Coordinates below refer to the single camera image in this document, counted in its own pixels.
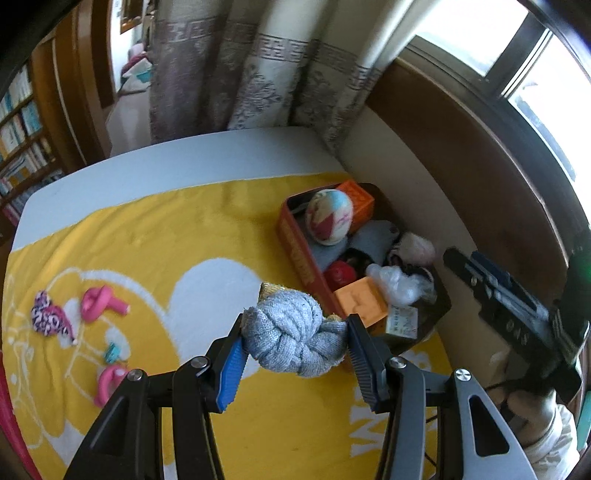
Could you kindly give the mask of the gloved right hand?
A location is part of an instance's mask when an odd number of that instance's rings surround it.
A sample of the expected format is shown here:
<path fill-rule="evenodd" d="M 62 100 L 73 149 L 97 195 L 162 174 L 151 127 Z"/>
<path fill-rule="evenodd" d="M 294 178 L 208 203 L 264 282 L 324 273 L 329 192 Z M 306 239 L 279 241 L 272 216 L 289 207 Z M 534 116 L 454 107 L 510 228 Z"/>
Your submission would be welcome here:
<path fill-rule="evenodd" d="M 538 479 L 566 479 L 580 460 L 573 414 L 556 400 L 552 391 L 537 396 L 504 387 L 488 389 L 493 402 L 509 410 L 525 423 L 512 428 Z"/>

